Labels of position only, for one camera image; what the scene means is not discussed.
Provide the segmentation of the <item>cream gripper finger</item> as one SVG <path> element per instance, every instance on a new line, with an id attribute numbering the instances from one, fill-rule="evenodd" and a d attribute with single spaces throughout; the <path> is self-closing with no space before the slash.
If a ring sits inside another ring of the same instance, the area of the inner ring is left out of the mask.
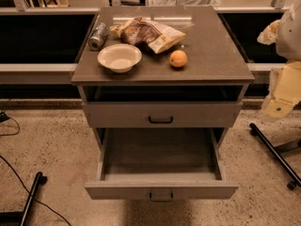
<path id="1" fill-rule="evenodd" d="M 275 20 L 264 28 L 257 37 L 257 42 L 265 45 L 270 45 L 276 42 L 279 20 Z"/>
<path id="2" fill-rule="evenodd" d="M 267 96 L 262 105 L 262 114 L 272 120 L 286 117 L 294 108 L 294 103 L 282 98 Z"/>

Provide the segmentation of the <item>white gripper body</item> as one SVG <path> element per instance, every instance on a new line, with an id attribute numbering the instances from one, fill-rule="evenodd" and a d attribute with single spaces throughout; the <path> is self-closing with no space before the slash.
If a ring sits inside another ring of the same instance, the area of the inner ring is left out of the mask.
<path id="1" fill-rule="evenodd" d="M 301 62 L 290 61 L 271 71 L 271 97 L 278 103 L 295 106 L 301 101 Z"/>

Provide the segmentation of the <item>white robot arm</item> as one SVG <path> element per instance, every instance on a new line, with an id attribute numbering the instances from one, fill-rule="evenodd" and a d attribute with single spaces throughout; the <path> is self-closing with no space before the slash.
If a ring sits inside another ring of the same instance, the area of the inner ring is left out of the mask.
<path id="1" fill-rule="evenodd" d="M 295 0 L 280 20 L 266 26 L 257 42 L 274 43 L 277 54 L 287 59 L 281 69 L 271 70 L 269 94 L 261 105 L 262 117 L 277 121 L 301 102 L 301 0 Z"/>

